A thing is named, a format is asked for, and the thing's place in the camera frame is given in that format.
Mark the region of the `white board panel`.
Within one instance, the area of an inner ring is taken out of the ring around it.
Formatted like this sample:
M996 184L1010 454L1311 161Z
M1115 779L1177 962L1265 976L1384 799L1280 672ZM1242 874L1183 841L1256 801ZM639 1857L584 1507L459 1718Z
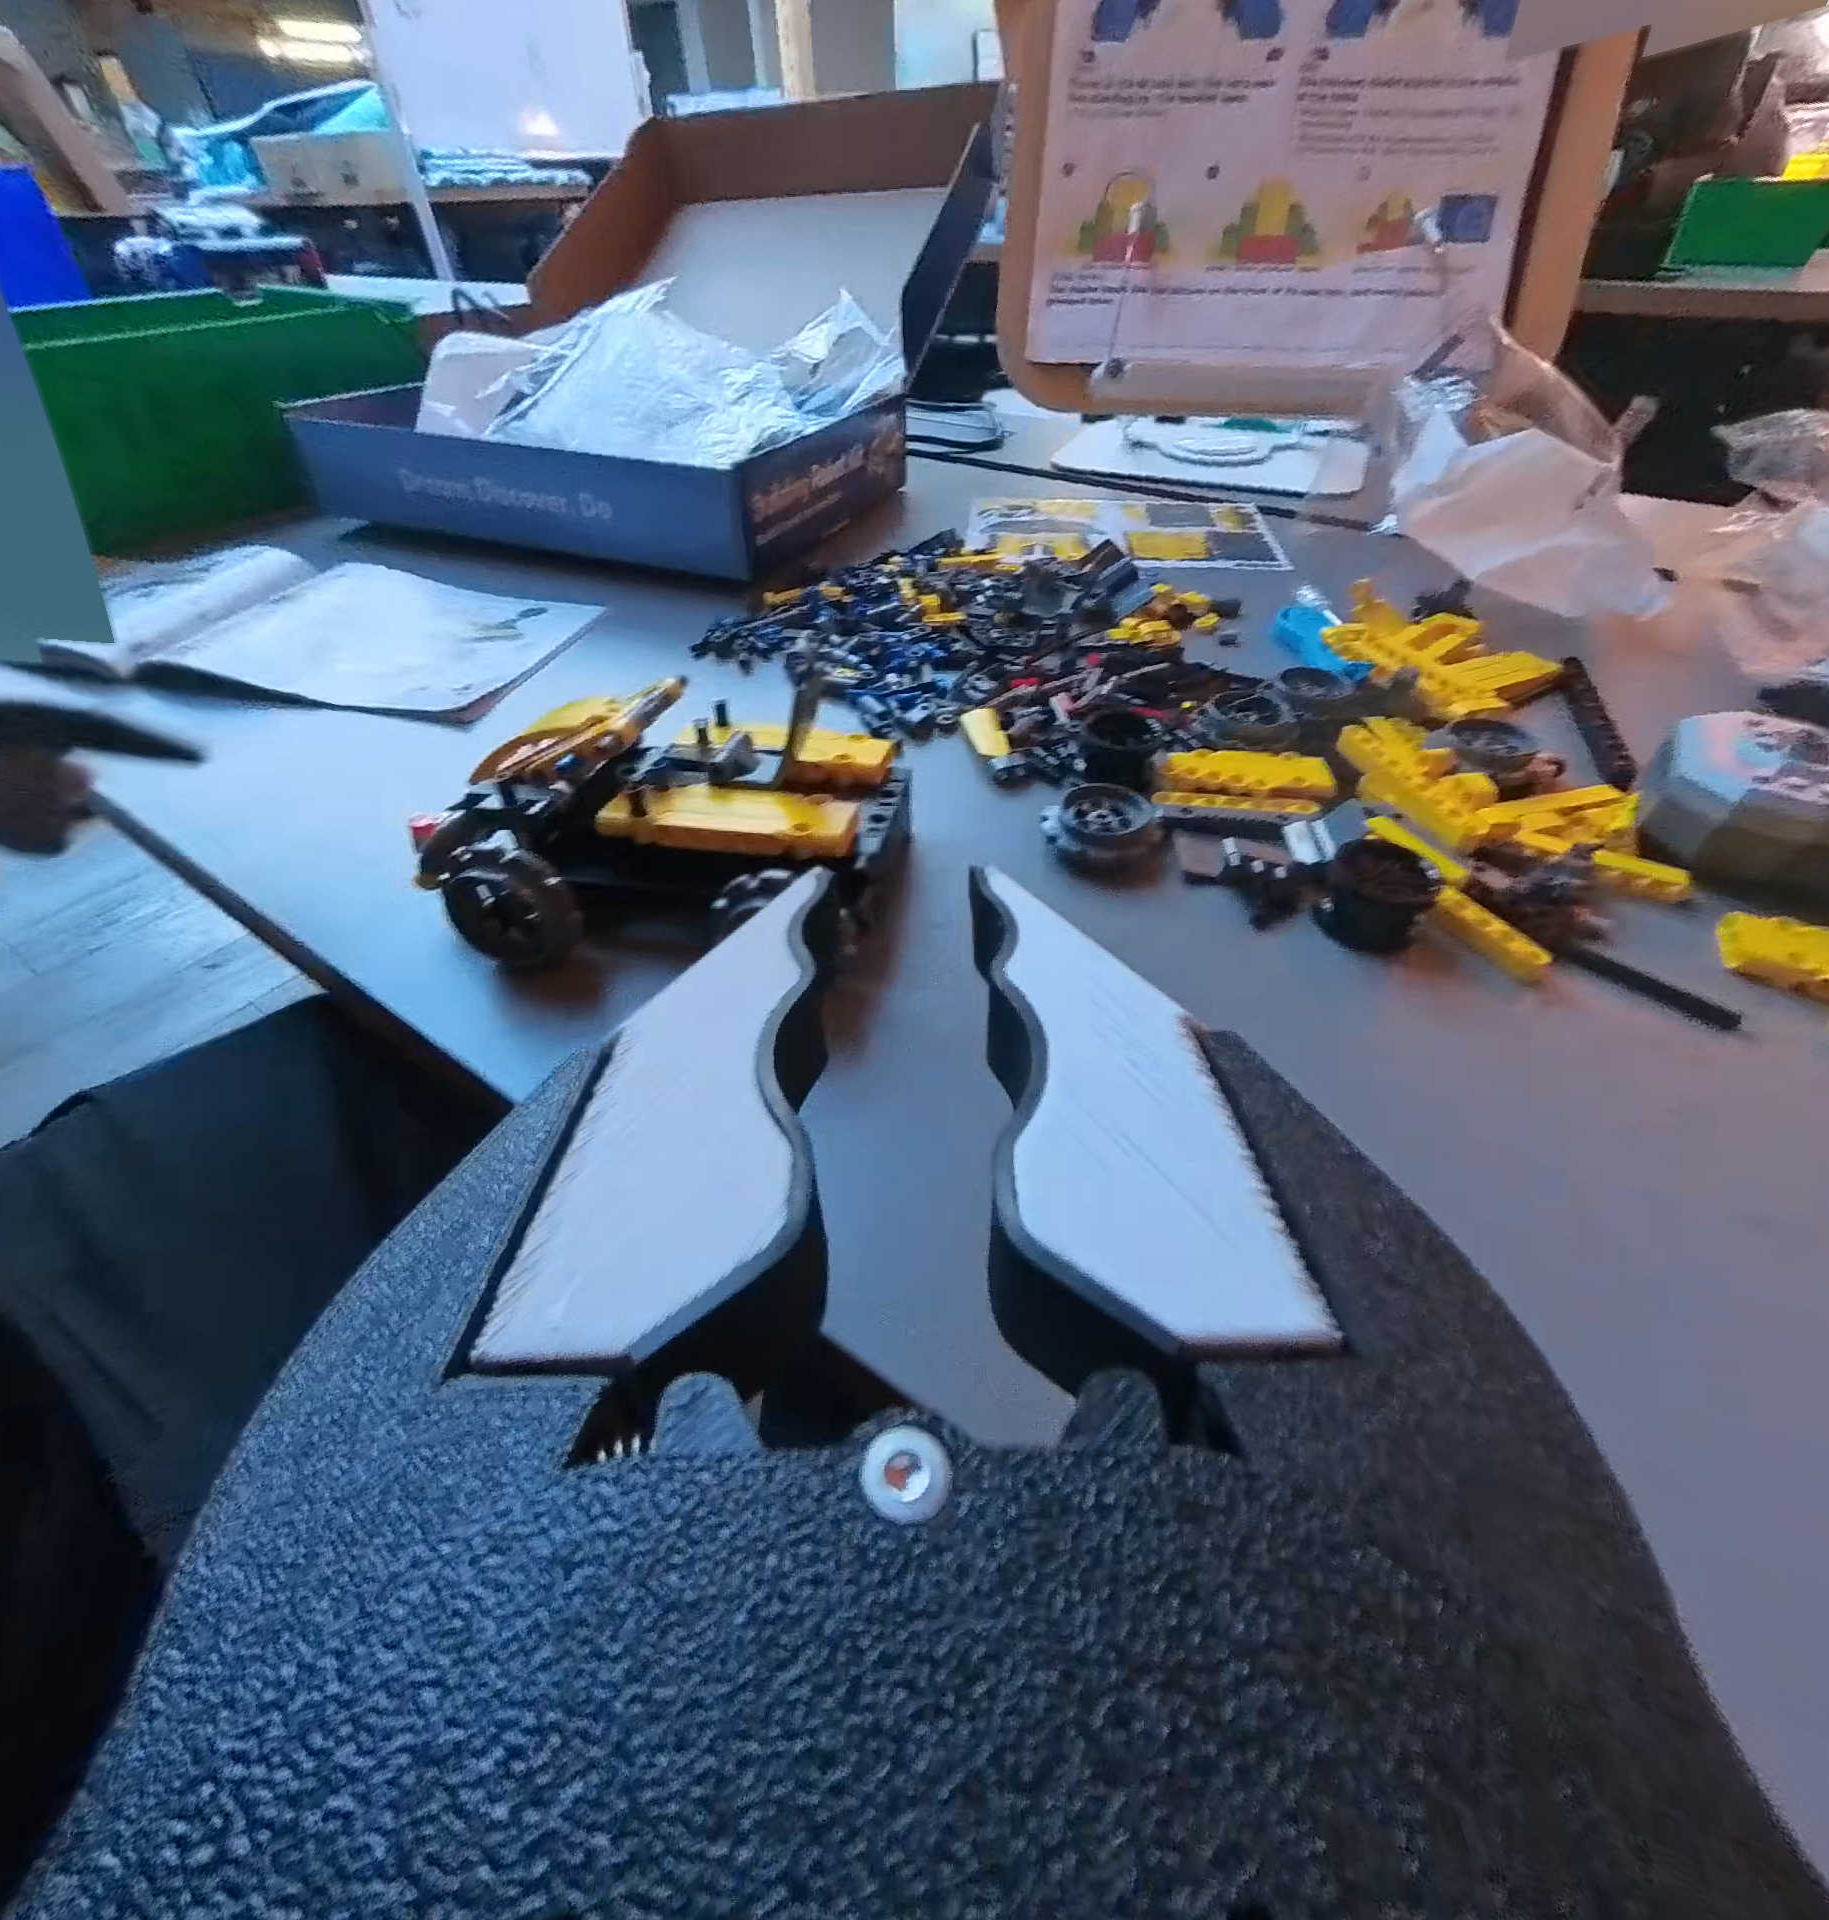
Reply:
M624 152L649 120L624 3L363 3L376 83L419 148Z

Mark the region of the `pile of yellow beams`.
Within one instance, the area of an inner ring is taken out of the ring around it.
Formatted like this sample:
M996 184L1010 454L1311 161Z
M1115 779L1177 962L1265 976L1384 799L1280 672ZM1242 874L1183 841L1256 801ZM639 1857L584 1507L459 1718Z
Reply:
M1607 952L1614 900L1694 900L1691 876L1638 850L1637 792L1600 783L1586 763L1554 690L1562 660L1490 646L1454 595L1402 611L1358 583L1334 613L1329 643L1372 670L1361 713L1339 728L1302 724L1285 754L1212 750L1196 719L1188 743L1156 761L1155 807L1320 813L1340 844L1402 844L1443 883L1414 945L1443 940L1521 986L1564 965L1570 943ZM1443 728L1477 717L1531 735L1545 754L1534 785L1494 790L1454 765Z

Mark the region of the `wooden display board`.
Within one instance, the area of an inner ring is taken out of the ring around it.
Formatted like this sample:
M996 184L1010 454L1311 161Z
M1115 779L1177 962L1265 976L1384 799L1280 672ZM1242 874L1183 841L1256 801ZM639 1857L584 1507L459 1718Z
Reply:
M1007 228L999 267L999 359L1030 404L1065 416L1285 413L1364 416L1389 380L1377 367L1174 361L1106 349L1095 365L1042 363L1027 352L1027 290L1042 209L1042 134L1055 4L996 3L1007 109ZM1645 30L1564 52L1516 237L1501 326L1540 361L1554 361L1580 297L1590 237L1607 193L1626 83Z

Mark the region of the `black axle rod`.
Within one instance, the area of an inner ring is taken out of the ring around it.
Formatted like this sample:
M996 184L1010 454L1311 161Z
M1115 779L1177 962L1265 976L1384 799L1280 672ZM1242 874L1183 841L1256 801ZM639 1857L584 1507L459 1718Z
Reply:
M1733 1007L1697 994L1694 991L1679 988L1655 973L1624 962L1610 952L1590 947L1586 943L1570 943L1562 947L1560 961L1578 973L1586 973L1593 980L1646 1001L1646 1005L1661 1007L1675 1018L1691 1020L1709 1031L1733 1035L1744 1030L1744 1017Z

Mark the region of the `clear plastic bag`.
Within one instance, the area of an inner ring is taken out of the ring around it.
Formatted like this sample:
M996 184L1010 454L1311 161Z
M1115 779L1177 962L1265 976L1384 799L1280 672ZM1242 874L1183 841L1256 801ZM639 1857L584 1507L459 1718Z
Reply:
M1741 496L1688 545L1678 582L1755 685L1829 685L1829 411L1764 413L1713 438Z

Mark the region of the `black toy tyre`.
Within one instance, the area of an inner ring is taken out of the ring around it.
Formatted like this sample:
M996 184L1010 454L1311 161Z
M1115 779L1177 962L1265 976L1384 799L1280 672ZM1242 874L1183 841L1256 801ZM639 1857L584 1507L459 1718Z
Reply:
M1171 746L1171 732L1158 713L1100 706L1079 719L1075 746L1083 783L1147 795L1156 780L1156 761Z
M1374 959L1414 945L1443 887L1426 857L1374 836L1340 844L1322 886L1311 912L1314 928L1334 945Z

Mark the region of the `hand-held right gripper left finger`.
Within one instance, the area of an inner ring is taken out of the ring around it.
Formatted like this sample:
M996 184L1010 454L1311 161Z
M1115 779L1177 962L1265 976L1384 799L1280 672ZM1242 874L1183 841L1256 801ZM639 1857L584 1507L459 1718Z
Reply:
M807 870L611 1035L497 1252L471 1369L781 1369L818 1336L802 1107L838 921Z

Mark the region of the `crumpled plastic bag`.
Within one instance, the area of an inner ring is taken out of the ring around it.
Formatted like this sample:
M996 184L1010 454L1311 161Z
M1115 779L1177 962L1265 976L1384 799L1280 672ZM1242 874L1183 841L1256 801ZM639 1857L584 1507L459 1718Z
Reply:
M1622 502L1624 460L1659 413L1601 413L1486 317L1456 320L1389 393L1397 530L1469 585L1558 618L1653 618L1671 600Z

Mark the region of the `instruction booklet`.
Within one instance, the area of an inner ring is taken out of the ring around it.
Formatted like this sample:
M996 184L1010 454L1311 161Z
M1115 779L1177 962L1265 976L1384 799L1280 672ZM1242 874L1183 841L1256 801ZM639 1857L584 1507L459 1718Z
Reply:
M579 643L597 605L494 597L379 563L236 545L104 578L110 641L46 638L43 670L464 724Z

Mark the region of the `grey motor block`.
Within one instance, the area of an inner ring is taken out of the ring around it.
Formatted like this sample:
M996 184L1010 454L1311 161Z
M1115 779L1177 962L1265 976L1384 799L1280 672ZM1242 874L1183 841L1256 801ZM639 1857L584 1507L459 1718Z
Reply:
M1679 720L1645 768L1638 836L1728 895L1829 912L1829 732L1763 712Z

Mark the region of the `clear plastic packing bags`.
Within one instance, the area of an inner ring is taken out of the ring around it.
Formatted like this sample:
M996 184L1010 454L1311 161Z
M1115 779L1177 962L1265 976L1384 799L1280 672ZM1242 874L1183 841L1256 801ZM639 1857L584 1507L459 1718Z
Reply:
M728 469L903 393L899 332L848 293L759 355L688 325L671 290L641 286L520 336L452 332L430 356L416 432Z

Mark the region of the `grey black panel brick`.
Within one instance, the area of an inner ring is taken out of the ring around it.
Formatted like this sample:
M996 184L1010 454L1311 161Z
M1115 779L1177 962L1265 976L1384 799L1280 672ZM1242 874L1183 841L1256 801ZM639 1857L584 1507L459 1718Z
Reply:
M1242 900L1256 930L1295 920L1327 890L1340 843L1320 813L1291 818L1183 801L1156 809L1183 878Z

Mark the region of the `green tray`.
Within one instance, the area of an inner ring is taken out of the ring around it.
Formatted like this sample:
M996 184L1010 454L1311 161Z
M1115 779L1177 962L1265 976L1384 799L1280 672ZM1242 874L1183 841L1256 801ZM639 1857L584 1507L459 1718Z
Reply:
M1697 181L1657 276L1793 272L1829 246L1829 178Z

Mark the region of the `sticker sheet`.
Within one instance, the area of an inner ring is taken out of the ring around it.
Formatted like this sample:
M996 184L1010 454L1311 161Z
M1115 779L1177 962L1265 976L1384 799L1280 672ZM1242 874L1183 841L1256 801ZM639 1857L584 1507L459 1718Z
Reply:
M1107 542L1158 578L1175 573L1288 573L1271 522L1247 502L1048 496L978 500L961 530L1004 559L1078 561Z

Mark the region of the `yellow toy brick car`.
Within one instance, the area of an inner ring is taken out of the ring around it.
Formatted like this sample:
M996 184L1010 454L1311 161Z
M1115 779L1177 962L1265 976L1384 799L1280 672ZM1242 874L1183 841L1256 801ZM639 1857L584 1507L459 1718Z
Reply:
M624 915L707 915L711 940L807 870L832 874L844 935L910 839L902 748L818 724L814 680L784 724L711 706L652 733L688 681L555 707L486 753L460 797L411 818L413 881L455 932L506 972L564 965Z

